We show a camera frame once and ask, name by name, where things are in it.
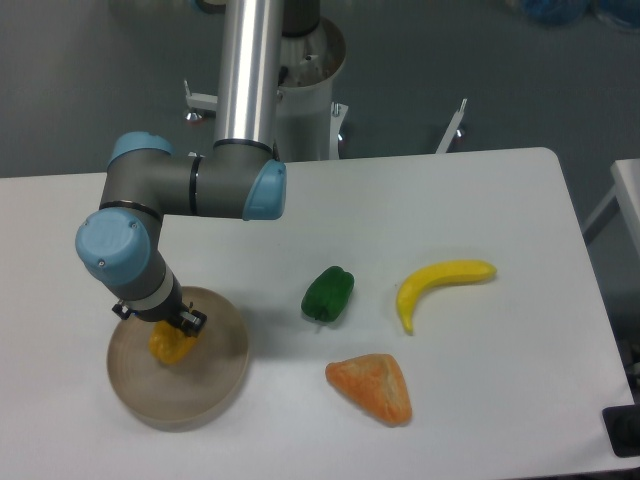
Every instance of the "metal bracket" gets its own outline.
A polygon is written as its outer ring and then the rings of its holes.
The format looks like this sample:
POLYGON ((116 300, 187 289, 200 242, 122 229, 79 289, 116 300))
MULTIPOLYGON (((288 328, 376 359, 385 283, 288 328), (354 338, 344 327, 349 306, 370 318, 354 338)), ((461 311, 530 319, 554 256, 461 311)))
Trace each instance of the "metal bracket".
POLYGON ((339 160, 340 152, 338 146, 342 141, 340 129, 342 123, 349 112, 349 107, 342 103, 333 102, 331 104, 331 125, 329 127, 329 160, 339 160))

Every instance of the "orange bread slice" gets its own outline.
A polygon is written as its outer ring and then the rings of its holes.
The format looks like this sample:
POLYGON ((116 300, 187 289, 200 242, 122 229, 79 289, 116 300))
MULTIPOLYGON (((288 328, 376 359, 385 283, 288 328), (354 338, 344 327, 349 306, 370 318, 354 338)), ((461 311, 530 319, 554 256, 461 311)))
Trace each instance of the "orange bread slice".
POLYGON ((373 353, 330 363, 327 381, 374 417, 390 425, 411 419, 411 402, 402 370, 391 355, 373 353))

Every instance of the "green bell pepper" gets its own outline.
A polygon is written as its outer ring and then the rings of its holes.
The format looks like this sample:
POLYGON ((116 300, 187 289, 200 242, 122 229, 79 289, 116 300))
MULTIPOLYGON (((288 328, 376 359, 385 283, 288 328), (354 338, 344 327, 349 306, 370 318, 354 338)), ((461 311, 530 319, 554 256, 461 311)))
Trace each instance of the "green bell pepper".
POLYGON ((302 299, 302 311, 321 322, 333 322, 349 302, 355 280, 340 267, 327 268, 307 289, 302 299))

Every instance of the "yellow banana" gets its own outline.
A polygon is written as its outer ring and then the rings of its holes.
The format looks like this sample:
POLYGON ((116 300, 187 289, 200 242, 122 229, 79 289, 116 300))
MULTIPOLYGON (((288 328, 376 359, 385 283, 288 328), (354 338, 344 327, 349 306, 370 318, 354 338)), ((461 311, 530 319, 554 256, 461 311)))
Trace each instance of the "yellow banana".
POLYGON ((461 285, 489 280, 496 267, 482 260, 451 260, 434 263, 413 272, 402 283, 396 296, 396 308, 404 330, 413 335, 413 310, 420 295, 442 285, 461 285))

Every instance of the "yellow pepper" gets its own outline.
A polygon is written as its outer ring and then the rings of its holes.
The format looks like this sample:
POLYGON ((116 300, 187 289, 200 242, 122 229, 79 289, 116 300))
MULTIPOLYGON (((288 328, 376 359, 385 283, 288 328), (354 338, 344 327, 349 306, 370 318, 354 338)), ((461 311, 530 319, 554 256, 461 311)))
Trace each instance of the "yellow pepper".
POLYGON ((181 330, 162 320, 153 327, 149 337, 149 351, 162 363, 173 365, 189 353, 198 338, 187 337, 181 330))

